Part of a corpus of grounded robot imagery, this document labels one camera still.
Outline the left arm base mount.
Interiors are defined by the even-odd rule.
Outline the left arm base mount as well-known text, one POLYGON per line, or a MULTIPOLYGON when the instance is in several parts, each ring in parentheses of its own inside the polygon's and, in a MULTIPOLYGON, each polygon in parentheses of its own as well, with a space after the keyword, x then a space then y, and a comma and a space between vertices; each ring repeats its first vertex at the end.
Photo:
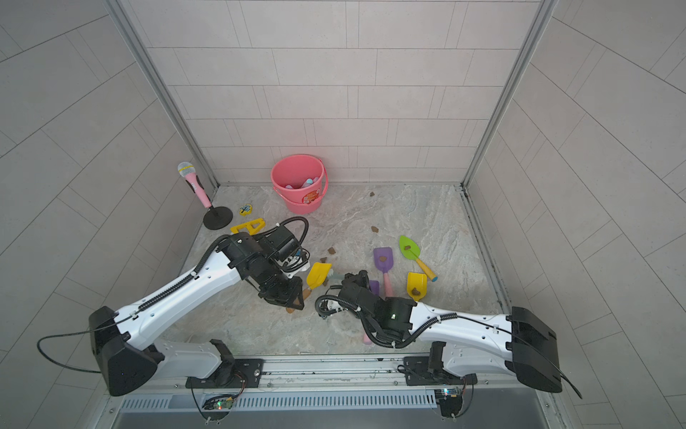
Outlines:
POLYGON ((185 387, 190 389, 257 388, 264 370, 263 359, 237 359, 221 340, 210 343, 219 353, 220 364, 207 378, 188 377, 185 387))

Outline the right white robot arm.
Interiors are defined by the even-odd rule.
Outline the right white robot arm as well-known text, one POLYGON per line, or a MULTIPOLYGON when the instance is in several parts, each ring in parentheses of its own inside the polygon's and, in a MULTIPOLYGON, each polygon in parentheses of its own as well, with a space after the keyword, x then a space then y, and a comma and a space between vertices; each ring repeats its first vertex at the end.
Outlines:
POLYGON ((384 299, 372 293, 366 271, 348 273, 333 289, 316 300, 318 314, 352 313, 379 347, 401 350, 417 341, 437 343, 441 368, 452 375, 512 374, 546 393, 561 393, 570 382, 559 367, 557 334, 525 307, 473 315, 406 298, 384 299))

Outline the yellow shovel wooden handle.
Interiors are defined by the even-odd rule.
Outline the yellow shovel wooden handle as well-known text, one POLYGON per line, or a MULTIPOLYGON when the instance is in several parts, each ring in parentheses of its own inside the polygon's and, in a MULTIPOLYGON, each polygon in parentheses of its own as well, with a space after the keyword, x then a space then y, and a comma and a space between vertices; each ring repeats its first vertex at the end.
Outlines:
POLYGON ((317 262, 312 265, 305 279, 307 287, 302 291, 301 297, 296 296, 294 306, 304 307, 305 300, 311 295, 313 289, 322 286, 333 275, 332 264, 317 262))

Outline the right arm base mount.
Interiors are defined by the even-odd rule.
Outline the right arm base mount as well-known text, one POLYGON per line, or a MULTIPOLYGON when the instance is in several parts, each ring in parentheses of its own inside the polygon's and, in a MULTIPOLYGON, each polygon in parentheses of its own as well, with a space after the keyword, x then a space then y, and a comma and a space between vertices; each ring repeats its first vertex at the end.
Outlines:
POLYGON ((444 341, 434 341, 428 355, 403 358, 398 372, 405 377, 408 386, 478 384, 475 374, 458 376, 444 368, 442 356, 446 345, 444 341))

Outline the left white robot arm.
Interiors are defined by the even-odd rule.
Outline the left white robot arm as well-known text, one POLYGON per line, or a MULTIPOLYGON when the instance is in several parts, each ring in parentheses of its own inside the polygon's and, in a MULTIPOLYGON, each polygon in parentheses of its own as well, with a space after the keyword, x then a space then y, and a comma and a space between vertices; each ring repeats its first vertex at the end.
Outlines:
POLYGON ((109 394, 124 396, 159 378, 184 377, 189 388, 247 387, 247 372, 236 367, 223 341, 192 345, 160 336, 212 296, 243 281, 271 305, 303 309, 298 273, 309 267, 309 253, 305 239, 287 224, 256 235, 221 235, 194 268, 158 291, 118 310, 103 306, 93 312, 85 333, 109 394))

